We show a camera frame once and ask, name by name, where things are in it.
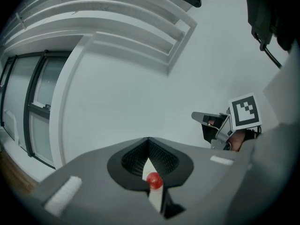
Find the window frame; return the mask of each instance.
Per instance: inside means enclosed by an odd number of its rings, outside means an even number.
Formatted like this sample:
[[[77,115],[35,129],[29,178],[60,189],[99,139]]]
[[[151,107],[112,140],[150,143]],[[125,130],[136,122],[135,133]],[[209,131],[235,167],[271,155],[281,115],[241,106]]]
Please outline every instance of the window frame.
[[[3,68],[3,71],[2,71],[2,74],[1,74],[1,77],[0,77],[0,82],[1,82],[1,80],[4,76],[4,73],[5,73],[5,71],[8,67],[8,64],[10,62],[12,62],[11,66],[9,67],[7,76],[6,76],[5,81],[4,81],[4,84],[3,84],[3,86],[0,86],[0,92],[2,93],[1,102],[0,102],[0,125],[1,125],[1,127],[4,128],[4,121],[3,121],[4,98],[5,98],[5,93],[6,93],[6,88],[7,88],[7,85],[8,85],[8,81],[9,81],[9,78],[10,78],[11,73],[13,71],[13,68],[15,66],[15,63],[16,63],[18,58],[27,58],[27,57],[40,56],[36,66],[33,70],[33,73],[31,75],[30,82],[28,84],[28,88],[27,88],[27,92],[26,92],[26,97],[25,97],[25,101],[24,101],[24,111],[23,111],[23,129],[24,129],[23,132],[24,132],[25,146],[26,146],[28,156],[29,157],[34,157],[35,159],[37,159],[41,163],[43,163],[43,164],[45,164],[45,165],[47,165],[47,166],[49,166],[53,169],[55,169],[54,166],[52,166],[52,165],[48,164],[47,162],[41,160],[39,157],[36,156],[36,154],[34,152],[34,150],[35,150],[35,148],[33,148],[34,141],[31,142],[31,138],[30,138],[30,133],[33,132],[33,131],[30,130],[31,129],[31,126],[30,126],[30,113],[34,113],[34,114],[36,114],[40,117],[43,117],[47,120],[50,119],[51,108],[47,108],[46,105],[44,107],[40,107],[40,106],[37,106],[37,105],[33,104],[37,84],[38,84],[38,81],[39,81],[39,77],[40,77],[43,69],[45,68],[46,61],[47,61],[48,58],[53,58],[53,57],[68,58],[70,56],[71,52],[72,51],[48,51],[48,50],[44,50],[43,52],[31,52],[31,53],[27,53],[27,54],[16,55],[14,57],[10,57],[6,61],[6,64]]]

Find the window sill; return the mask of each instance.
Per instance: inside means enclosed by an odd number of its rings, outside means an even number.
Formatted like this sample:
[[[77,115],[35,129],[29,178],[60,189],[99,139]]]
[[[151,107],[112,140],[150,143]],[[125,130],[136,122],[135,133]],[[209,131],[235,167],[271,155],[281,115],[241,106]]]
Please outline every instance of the window sill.
[[[55,171],[35,158],[29,157],[21,147],[16,146],[14,140],[2,127],[0,128],[0,141],[12,160],[35,181],[41,182]]]

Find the window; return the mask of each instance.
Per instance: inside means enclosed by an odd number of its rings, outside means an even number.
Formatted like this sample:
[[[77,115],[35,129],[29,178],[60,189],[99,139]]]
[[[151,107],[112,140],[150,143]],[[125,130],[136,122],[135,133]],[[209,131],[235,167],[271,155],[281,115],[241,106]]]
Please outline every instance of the window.
[[[18,55],[7,60],[0,78],[1,126],[30,157],[52,168],[52,97],[69,55],[47,50]]]

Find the black and white square marker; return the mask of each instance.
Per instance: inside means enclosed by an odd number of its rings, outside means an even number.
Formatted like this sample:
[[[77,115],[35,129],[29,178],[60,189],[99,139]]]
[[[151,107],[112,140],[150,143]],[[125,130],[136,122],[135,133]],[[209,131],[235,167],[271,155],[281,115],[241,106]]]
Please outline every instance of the black and white square marker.
[[[234,130],[252,128],[262,124],[254,93],[229,100],[229,108]]]

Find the red sphere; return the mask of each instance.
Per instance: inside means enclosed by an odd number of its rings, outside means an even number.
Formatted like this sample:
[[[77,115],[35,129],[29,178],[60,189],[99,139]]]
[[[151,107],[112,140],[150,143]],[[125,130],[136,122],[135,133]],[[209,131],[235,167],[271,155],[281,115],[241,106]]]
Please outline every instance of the red sphere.
[[[158,189],[163,185],[163,180],[157,172],[151,172],[146,181],[150,184],[150,188]]]

